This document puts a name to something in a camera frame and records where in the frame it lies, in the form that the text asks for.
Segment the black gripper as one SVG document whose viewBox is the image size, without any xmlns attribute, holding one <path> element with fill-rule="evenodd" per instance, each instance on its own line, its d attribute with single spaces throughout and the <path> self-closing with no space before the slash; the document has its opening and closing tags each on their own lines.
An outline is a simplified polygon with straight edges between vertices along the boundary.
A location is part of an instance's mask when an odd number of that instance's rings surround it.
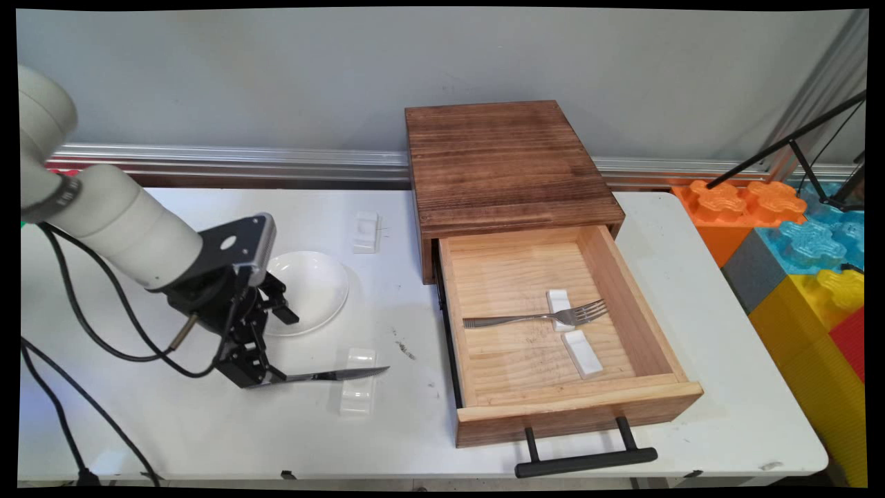
<svg viewBox="0 0 885 498">
<path fill-rule="evenodd" d="M 263 328 L 268 312 L 285 325 L 300 321 L 285 298 L 287 287 L 271 273 L 263 274 L 255 286 L 239 284 L 233 268 L 221 268 L 164 287 L 169 306 L 187 316 L 170 347 L 179 347 L 199 324 L 225 337 L 217 372 L 237 387 L 253 389 L 284 382 L 284 372 L 268 360 Z"/>
</svg>

